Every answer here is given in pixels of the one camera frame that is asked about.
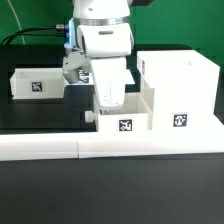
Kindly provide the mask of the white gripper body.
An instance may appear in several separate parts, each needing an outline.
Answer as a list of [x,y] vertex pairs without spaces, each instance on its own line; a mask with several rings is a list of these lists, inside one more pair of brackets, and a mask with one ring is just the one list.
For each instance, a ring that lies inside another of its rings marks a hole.
[[120,109],[124,103],[125,76],[128,73],[125,57],[91,60],[97,104],[100,109]]

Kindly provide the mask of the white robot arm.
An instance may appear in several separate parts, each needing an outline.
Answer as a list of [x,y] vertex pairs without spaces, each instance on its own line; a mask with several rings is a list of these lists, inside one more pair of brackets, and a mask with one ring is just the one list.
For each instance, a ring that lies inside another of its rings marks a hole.
[[130,73],[126,57],[134,47],[130,8],[148,6],[153,0],[71,1],[74,9],[63,75],[68,83],[75,84],[78,70],[87,70],[93,76],[98,108],[120,109],[125,98],[124,78]]

